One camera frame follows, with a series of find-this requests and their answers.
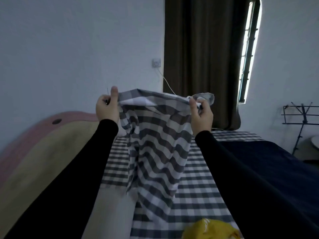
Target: gray and white checkered fabric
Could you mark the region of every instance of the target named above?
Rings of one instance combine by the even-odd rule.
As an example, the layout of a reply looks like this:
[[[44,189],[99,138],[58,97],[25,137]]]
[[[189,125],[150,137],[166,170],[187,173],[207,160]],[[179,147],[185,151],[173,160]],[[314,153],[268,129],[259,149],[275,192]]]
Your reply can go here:
[[[213,104],[213,94],[199,96]],[[135,89],[120,93],[118,103],[129,138],[127,191],[137,192],[150,220],[168,222],[192,139],[189,99]]]
[[[250,132],[214,131],[212,133],[218,141],[262,140],[256,134]],[[113,143],[101,187],[126,187],[128,184],[128,165],[127,138],[119,137]],[[194,137],[192,137],[188,159],[178,190],[175,193],[168,223],[158,225],[150,221],[141,204],[137,203],[134,211],[131,239],[181,238],[186,226],[202,218],[225,221],[238,228],[220,196]]]

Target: dark brown curtain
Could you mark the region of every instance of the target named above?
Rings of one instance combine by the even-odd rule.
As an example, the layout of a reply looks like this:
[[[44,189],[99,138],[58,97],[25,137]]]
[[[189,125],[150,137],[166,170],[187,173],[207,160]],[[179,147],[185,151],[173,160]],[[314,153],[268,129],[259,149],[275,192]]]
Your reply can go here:
[[[235,130],[249,0],[165,0],[164,76],[177,95],[211,92],[213,127]],[[171,93],[164,82],[164,92]]]

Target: wall socket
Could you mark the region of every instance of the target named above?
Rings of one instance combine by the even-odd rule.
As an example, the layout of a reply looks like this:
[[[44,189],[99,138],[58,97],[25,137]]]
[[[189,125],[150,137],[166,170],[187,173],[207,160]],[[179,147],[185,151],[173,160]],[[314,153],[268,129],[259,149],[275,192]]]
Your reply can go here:
[[[159,68],[162,66],[161,59],[152,59],[152,66],[153,68]]]

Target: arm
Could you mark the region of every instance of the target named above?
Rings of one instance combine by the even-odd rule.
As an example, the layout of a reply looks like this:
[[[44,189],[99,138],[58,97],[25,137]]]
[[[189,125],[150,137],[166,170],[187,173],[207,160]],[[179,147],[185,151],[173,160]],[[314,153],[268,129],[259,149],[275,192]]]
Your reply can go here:
[[[209,104],[197,102],[203,106],[200,115],[195,100],[189,101],[195,141],[244,238],[319,238],[317,225],[217,142]]]
[[[106,106],[96,104],[100,123],[94,135],[18,219],[9,238],[81,238],[91,215],[113,140],[118,133],[117,88]]]

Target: person's right hand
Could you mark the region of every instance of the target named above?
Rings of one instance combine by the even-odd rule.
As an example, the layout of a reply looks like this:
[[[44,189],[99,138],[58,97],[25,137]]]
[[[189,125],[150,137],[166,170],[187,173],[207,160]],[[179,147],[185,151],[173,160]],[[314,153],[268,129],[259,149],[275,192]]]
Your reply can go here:
[[[117,107],[118,96],[119,96],[119,91],[117,87],[112,86],[111,96],[102,95],[99,97],[95,107],[96,116],[98,117],[99,121],[103,119],[110,119],[118,123],[120,118],[120,113]],[[105,100],[108,100],[110,98],[111,98],[110,104],[107,105],[105,103]]]
[[[198,114],[198,108],[196,102],[199,102],[203,106],[201,114]],[[214,115],[207,100],[197,100],[193,98],[189,100],[190,111],[192,113],[191,127],[193,135],[196,136],[201,131],[211,131]]]

